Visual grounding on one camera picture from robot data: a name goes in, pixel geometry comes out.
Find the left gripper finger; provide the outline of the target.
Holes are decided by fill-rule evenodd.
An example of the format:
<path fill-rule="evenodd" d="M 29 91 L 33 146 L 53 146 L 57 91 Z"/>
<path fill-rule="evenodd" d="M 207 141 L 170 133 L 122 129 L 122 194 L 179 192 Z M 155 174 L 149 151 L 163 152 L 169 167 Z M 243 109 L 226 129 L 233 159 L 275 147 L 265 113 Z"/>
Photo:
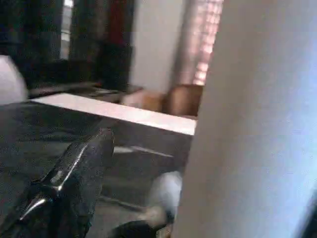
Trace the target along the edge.
<path fill-rule="evenodd" d="M 84 238 L 114 139 L 100 128 L 71 143 L 21 142 L 0 152 L 0 235 Z"/>

